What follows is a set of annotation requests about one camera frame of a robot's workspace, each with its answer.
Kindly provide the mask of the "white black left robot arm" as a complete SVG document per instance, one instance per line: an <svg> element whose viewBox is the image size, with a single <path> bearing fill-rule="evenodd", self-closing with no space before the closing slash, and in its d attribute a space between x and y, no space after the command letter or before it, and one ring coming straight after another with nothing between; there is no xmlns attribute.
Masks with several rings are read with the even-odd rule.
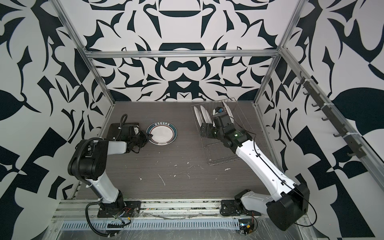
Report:
<svg viewBox="0 0 384 240"><path fill-rule="evenodd" d="M102 210L122 211L126 204L122 192L106 173L110 155L138 154L153 135L138 123L111 124L106 138L81 140L68 165L68 173L92 189L101 201Z"/></svg>

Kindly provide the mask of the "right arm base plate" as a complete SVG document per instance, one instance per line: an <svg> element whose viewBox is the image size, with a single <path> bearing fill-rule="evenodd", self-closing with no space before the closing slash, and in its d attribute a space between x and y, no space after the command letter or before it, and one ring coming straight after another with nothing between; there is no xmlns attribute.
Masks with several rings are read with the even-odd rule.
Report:
<svg viewBox="0 0 384 240"><path fill-rule="evenodd" d="M229 216L261 216L256 211L246 210L239 200L221 200L220 214L224 217Z"/></svg>

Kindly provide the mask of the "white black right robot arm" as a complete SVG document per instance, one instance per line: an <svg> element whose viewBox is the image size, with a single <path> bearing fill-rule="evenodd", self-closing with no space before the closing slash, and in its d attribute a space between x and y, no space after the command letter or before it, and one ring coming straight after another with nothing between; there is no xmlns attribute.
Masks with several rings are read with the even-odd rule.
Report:
<svg viewBox="0 0 384 240"><path fill-rule="evenodd" d="M267 215L274 225L287 230L308 212L310 190L305 184L296 184L281 172L260 150L250 133L236 129L228 113L214 115L208 122L197 116L201 137L217 139L242 159L258 176L269 194L252 191L239 195L247 211Z"/></svg>

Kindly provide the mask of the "green rimmed round plate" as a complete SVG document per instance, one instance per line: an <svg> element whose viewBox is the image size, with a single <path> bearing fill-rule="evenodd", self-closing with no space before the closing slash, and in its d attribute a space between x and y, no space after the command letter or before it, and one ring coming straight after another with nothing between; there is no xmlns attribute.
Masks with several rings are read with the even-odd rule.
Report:
<svg viewBox="0 0 384 240"><path fill-rule="evenodd" d="M147 128L146 133L151 135L150 143L156 146L169 145L178 135L176 127L169 122L155 122Z"/></svg>

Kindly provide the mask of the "dark square plate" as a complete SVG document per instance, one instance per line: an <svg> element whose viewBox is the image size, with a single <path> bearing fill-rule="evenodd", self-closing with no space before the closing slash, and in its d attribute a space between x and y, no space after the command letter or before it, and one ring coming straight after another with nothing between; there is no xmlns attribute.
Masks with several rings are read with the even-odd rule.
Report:
<svg viewBox="0 0 384 240"><path fill-rule="evenodd" d="M122 126L119 123L111 124L107 133L107 139L130 142L131 137L135 136L133 126L138 126L138 123L125 123Z"/></svg>

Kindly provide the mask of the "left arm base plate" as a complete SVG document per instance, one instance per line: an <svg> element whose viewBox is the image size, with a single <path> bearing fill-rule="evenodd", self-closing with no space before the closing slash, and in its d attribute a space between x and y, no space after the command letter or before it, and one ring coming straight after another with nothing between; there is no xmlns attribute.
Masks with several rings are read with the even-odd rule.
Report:
<svg viewBox="0 0 384 240"><path fill-rule="evenodd" d="M101 204L98 218L113 218L117 214L121 218L135 217L140 213L141 201L124 201L123 204Z"/></svg>

